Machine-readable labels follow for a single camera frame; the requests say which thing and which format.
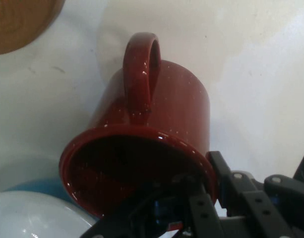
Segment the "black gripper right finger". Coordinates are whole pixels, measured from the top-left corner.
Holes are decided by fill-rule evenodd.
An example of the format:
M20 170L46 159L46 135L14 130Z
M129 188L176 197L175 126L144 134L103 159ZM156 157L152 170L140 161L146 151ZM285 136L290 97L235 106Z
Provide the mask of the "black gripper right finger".
M217 176L225 238L304 238L304 182L271 175L263 183L231 171L219 151L207 153Z

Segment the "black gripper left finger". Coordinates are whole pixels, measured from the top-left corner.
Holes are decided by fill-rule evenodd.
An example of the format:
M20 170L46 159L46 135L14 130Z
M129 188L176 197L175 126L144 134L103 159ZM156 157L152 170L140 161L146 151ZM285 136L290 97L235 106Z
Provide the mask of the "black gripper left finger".
M223 231L203 179L182 176L170 184L147 183L105 215L83 238L158 238L169 230L195 238L222 238Z

